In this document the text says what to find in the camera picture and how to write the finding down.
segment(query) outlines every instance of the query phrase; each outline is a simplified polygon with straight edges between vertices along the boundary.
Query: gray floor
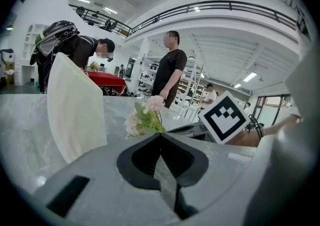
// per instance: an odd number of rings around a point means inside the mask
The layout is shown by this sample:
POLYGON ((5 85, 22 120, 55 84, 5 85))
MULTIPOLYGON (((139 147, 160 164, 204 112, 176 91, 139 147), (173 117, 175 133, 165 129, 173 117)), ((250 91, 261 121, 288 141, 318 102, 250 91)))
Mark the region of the gray floor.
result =
POLYGON ((25 85, 7 85, 0 90, 0 95, 15 95, 15 94, 39 94, 39 89, 36 89, 33 82, 25 85))

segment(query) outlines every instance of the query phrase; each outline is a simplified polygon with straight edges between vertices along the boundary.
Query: black and white square marker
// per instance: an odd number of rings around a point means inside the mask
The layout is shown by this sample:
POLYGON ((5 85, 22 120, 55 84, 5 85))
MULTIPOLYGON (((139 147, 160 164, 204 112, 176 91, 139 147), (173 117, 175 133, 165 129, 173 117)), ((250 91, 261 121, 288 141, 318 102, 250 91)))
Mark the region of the black and white square marker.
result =
POLYGON ((248 115, 228 91, 204 109, 199 118, 217 144, 227 143, 250 122, 248 115))

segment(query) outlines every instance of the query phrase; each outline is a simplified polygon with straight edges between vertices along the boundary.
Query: fluorescent light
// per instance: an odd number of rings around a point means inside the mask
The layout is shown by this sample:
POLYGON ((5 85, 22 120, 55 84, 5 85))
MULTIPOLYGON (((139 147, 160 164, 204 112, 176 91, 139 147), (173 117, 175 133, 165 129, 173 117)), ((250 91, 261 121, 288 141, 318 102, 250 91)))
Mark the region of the fluorescent light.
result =
POLYGON ((114 14, 117 14, 116 11, 112 10, 112 9, 109 9, 108 7, 105 7, 105 9, 109 10, 110 12, 114 13, 114 14))
POLYGON ((90 4, 90 1, 88 1, 88 0, 78 0, 78 1, 90 4))
POLYGON ((257 74, 252 72, 249 76, 247 76, 243 81, 248 82, 250 79, 254 78, 257 74))
POLYGON ((111 12, 105 8, 102 8, 104 11, 106 11, 109 15, 111 15, 111 12))

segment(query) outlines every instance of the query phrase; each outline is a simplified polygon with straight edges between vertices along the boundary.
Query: red table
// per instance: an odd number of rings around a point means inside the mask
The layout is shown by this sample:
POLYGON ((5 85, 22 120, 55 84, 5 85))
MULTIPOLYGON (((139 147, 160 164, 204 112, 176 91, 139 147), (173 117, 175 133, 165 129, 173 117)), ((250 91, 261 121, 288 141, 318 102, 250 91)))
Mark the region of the red table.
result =
POLYGON ((112 90, 121 95, 126 88, 124 79, 104 72, 86 71, 89 78, 99 87, 104 87, 112 95, 112 90))

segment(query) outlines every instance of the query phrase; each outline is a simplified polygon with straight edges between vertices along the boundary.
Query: neck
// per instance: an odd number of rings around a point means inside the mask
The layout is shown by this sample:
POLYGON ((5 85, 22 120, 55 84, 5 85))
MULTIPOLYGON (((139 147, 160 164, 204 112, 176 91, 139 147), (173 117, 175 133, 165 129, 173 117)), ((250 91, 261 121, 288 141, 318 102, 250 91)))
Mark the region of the neck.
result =
POLYGON ((173 50, 177 50, 179 49, 178 44, 175 44, 173 47, 169 48, 169 52, 173 51, 173 50))

